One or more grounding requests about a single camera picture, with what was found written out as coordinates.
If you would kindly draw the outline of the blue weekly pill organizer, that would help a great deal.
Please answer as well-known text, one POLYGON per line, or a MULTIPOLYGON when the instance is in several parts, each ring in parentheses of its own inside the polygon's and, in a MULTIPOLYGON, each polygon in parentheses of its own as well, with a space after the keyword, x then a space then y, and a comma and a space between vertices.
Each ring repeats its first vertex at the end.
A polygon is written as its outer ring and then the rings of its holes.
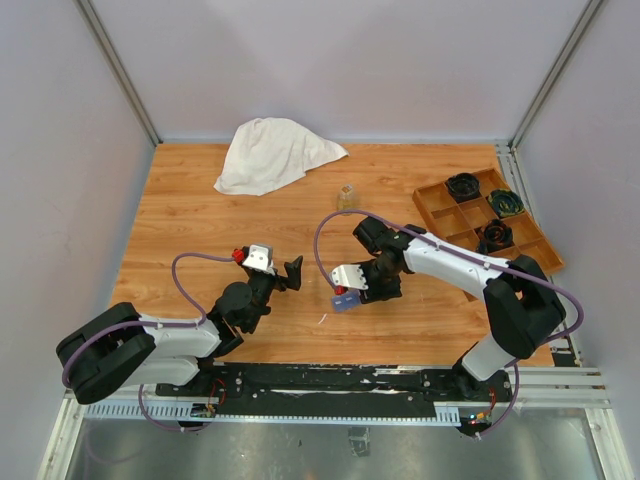
POLYGON ((348 291, 331 298, 331 305, 335 313, 352 310, 361 305, 360 295, 355 291, 348 291))

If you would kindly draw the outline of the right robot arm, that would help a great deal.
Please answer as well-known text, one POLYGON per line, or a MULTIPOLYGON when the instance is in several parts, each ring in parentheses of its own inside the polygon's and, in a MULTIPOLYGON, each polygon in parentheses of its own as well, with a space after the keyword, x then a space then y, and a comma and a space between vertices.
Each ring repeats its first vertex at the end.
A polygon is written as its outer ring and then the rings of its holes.
POLYGON ((355 227, 353 236, 372 258, 348 266, 347 279, 336 284, 356 290, 361 303, 400 298, 402 273, 434 277, 483 302, 489 332, 445 378, 446 387, 463 399, 477 399, 494 374, 530 358, 566 318, 558 294, 529 256, 521 254, 514 260, 483 256, 419 227, 407 225, 395 231, 371 216, 355 227))

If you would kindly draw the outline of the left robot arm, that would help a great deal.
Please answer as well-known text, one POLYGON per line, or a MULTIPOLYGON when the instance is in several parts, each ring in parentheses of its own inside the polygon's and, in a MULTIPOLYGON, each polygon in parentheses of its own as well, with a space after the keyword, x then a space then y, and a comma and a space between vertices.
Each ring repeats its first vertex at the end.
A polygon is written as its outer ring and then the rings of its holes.
POLYGON ((193 319, 154 317, 120 302, 66 336, 56 348, 63 385, 83 405, 142 384, 207 393, 214 371, 203 363, 229 354, 244 335, 255 332, 271 312, 273 292, 297 291, 302 284, 301 257, 285 263, 283 274, 261 245, 237 249, 227 260, 246 273, 246 280, 229 284, 210 310, 199 307, 193 319))

